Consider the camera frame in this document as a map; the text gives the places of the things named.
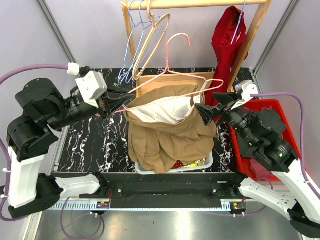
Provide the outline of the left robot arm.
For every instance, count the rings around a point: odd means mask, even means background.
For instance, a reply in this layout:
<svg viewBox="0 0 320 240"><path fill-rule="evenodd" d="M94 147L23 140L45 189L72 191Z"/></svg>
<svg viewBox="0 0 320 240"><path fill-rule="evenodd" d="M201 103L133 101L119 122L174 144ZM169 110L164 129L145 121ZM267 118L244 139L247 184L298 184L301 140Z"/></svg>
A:
<svg viewBox="0 0 320 240"><path fill-rule="evenodd" d="M47 78L37 78L25 85L15 98L23 114L7 128L11 158L10 183L3 188L13 220L45 211L69 197L102 199L110 194L108 181L98 172L81 177L60 178L40 172L50 146L58 141L56 131L88 117L100 115L108 120L127 101L135 97L120 89L107 90L98 105L91 106L80 94L62 94Z"/></svg>

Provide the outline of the light blue wire hanger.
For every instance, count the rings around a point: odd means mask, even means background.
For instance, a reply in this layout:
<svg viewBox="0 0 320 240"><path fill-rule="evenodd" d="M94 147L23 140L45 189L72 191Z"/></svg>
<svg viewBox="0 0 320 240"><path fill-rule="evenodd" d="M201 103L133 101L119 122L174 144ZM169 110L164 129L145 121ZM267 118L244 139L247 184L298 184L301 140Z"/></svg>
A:
<svg viewBox="0 0 320 240"><path fill-rule="evenodd" d="M134 43L134 20L131 15L131 10L130 10L130 4L132 2L129 0L122 0L121 1L121 8L122 8L122 13L123 13L123 18L124 18L124 25L125 25L125 31L127 35L127 43L126 43L126 49L125 49L125 54L124 54L124 59L123 59L123 66L120 69L120 72L117 77L117 81L119 84L122 84L123 82L130 82L129 80L129 73L133 69L133 65L135 63L135 57L136 57L136 48L135 48L135 43ZM124 72L126 69L126 61L128 57L131 57L131 66Z"/></svg>

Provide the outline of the lemon print skirt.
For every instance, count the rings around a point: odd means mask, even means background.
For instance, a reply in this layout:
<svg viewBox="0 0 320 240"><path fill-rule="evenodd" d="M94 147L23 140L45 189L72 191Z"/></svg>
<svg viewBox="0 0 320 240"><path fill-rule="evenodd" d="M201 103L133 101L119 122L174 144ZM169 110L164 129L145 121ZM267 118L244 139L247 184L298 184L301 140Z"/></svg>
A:
<svg viewBox="0 0 320 240"><path fill-rule="evenodd" d="M194 162L188 163L183 168L192 169L192 170L206 169L209 163L210 163L210 160L206 158L206 159L196 160Z"/></svg>

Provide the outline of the blue hanger of lemon skirt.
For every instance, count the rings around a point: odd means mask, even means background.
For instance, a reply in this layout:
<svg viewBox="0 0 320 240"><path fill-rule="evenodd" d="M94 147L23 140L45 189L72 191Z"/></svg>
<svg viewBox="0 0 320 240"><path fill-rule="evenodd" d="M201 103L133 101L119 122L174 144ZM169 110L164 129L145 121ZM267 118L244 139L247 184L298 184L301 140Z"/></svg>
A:
<svg viewBox="0 0 320 240"><path fill-rule="evenodd" d="M141 50L143 43L145 42L146 37L150 32L151 21L149 20L148 14L147 14L148 0L130 0L130 2L131 3L129 4L129 8L130 8L131 16L134 21L133 40L134 40L135 58L136 58ZM156 17L156 20L158 20L161 16L155 15L155 17ZM136 81L132 77L132 70L129 73L129 80L130 81L128 82L124 81L123 83L129 84Z"/></svg>

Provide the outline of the tan and white garment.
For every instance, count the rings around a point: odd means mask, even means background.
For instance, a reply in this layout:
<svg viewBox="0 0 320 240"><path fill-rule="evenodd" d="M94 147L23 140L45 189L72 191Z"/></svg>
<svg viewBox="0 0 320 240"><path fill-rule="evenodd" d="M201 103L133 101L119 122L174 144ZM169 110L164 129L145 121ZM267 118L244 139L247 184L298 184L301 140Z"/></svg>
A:
<svg viewBox="0 0 320 240"><path fill-rule="evenodd" d="M128 155L145 170L167 173L177 161L188 164L209 156L217 137L216 124L203 123L196 103L205 102L197 85L153 89L129 103Z"/></svg>

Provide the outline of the beige wooden hanger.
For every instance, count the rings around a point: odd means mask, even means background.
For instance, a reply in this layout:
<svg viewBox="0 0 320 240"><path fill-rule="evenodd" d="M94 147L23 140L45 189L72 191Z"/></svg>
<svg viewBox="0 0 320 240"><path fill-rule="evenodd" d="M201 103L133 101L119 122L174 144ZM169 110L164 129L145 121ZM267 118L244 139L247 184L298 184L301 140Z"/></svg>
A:
<svg viewBox="0 0 320 240"><path fill-rule="evenodd" d="M147 15L151 21L150 31L135 58L132 68L132 78L137 81L144 73L151 59L155 55L160 43L162 42L170 23L170 14L166 13L156 20L155 14L152 13L153 0L147 2Z"/></svg>

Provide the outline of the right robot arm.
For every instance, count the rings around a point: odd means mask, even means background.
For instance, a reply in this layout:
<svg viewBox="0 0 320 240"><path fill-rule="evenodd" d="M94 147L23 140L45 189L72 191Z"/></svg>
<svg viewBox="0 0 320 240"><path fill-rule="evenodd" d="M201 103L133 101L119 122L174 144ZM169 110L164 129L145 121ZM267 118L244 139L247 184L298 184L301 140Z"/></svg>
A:
<svg viewBox="0 0 320 240"><path fill-rule="evenodd" d="M243 111L244 104L259 96L258 93L248 97L239 93L215 93L217 106L197 103L195 108L206 126L216 118L227 123L253 149L257 162L276 176L292 196L264 187L243 173L229 181L228 195L256 200L284 216L303 236L318 239L320 188L306 171L304 152L297 153L280 137L287 128L281 117L274 110Z"/></svg>

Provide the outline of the pink wire hanger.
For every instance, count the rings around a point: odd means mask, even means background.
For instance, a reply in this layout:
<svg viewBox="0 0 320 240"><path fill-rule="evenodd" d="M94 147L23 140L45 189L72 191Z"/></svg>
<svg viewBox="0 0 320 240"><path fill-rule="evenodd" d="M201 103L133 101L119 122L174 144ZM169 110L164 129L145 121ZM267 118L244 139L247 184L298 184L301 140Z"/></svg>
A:
<svg viewBox="0 0 320 240"><path fill-rule="evenodd" d="M192 75L192 74L188 74L188 73L181 73L181 72L176 72L176 71L172 71L170 70L170 65L169 65L169 44L171 42L171 40L173 40L174 38L178 37L178 36L185 36L187 39L187 43L189 46L191 46L191 42L190 42L190 37L186 34L186 33L177 33L175 35L173 35L166 43L166 47L165 47L165 69L161 74L155 75L155 77L151 78L150 80L146 81L145 83L135 87L134 89L130 90L129 92L127 92L126 94L129 95L133 92L137 92L138 89L142 88L143 86L151 83L152 81L155 81L156 79L161 78L162 76L165 77L178 77L178 76L183 76L183 77L189 77L189 78L195 78L195 79L200 79L204 81L204 84L202 86L202 88L200 89L200 91L195 91L192 93L188 93L188 94L184 94L182 95L182 97L187 97L187 96L192 96L192 95L201 95L203 92L207 92L207 91L211 91L211 90L215 90L218 89L220 87L222 87L224 85L224 80L222 79L216 79L216 78L212 78L212 79L206 79L205 77L199 76L199 75ZM220 84L218 86L215 87L211 87L211 88L206 88L209 82L219 82Z"/></svg>

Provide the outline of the red polka dot garment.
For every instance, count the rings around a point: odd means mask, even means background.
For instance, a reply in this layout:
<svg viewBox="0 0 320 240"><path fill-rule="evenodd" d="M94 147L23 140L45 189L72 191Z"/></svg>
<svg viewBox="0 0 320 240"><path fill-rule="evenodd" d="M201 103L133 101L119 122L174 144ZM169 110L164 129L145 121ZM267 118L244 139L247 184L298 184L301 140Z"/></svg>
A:
<svg viewBox="0 0 320 240"><path fill-rule="evenodd" d="M184 164L181 161L177 161L173 166L172 169L180 169L183 168Z"/></svg>

